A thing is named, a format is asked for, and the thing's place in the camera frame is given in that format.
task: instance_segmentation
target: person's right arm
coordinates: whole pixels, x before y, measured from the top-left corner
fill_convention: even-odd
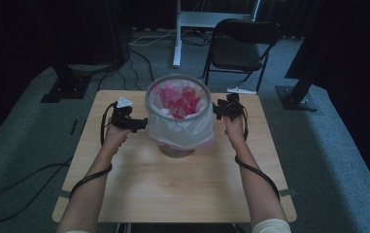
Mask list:
[[[236,117],[233,121],[227,116],[224,116],[223,119],[226,125],[226,135],[232,148],[236,151],[236,156],[243,163],[260,170],[245,141],[242,116]],[[248,202],[252,227],[255,227],[265,219],[278,218],[286,220],[281,202],[270,183],[258,174],[243,167],[240,167],[240,174]]]

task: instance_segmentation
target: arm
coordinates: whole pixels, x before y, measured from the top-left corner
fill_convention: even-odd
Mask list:
[[[118,152],[118,147],[126,140],[129,132],[129,130],[120,130],[109,124],[105,142],[87,171],[86,176],[104,171],[110,166],[113,155]],[[107,175],[104,175],[93,179],[84,183],[75,191],[69,200],[56,232],[71,230],[96,231],[107,177]]]
[[[243,135],[242,116],[236,117],[233,121],[227,116],[224,116],[223,119],[226,125],[226,135],[232,148],[236,151],[236,156],[243,163],[260,169],[246,144]],[[284,209],[271,185],[256,173],[243,167],[240,167],[240,174],[248,202],[252,227],[269,218],[286,220]]]

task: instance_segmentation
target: white sleeve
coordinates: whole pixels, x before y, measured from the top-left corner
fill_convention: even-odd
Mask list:
[[[252,233],[288,233],[290,226],[285,220],[270,218],[258,223],[252,230]]]

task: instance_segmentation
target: table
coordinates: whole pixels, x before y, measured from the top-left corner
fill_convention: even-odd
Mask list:
[[[63,190],[87,172],[100,145],[100,122],[106,108],[123,96],[134,101],[132,117],[144,118],[145,91],[101,90],[97,93],[75,151]],[[212,94],[212,101],[225,99]],[[279,190],[285,176],[256,95],[241,95],[249,114],[248,143],[262,171]],[[150,138],[148,129],[130,133],[113,158],[99,221],[101,222],[250,222],[248,206],[234,150],[224,134],[224,122],[215,119],[215,142],[183,158],[169,157]],[[296,219],[290,196],[281,198],[288,221]],[[59,197],[52,218],[60,221],[68,199]]]
[[[176,16],[176,43],[175,54],[173,57],[173,67],[178,68],[181,65],[182,54],[182,26],[190,27],[215,27],[218,22],[226,18],[238,18],[242,20],[255,20],[260,0],[255,0],[252,13],[246,14],[229,14],[229,13],[209,13],[209,12],[183,12],[182,2],[177,0]]]

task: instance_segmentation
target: person's left arm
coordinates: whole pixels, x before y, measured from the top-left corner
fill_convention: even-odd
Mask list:
[[[129,130],[109,124],[101,150],[86,173],[86,177],[109,168],[118,147],[126,140]],[[56,232],[82,230],[95,232],[106,188],[107,174],[81,185],[66,207]]]

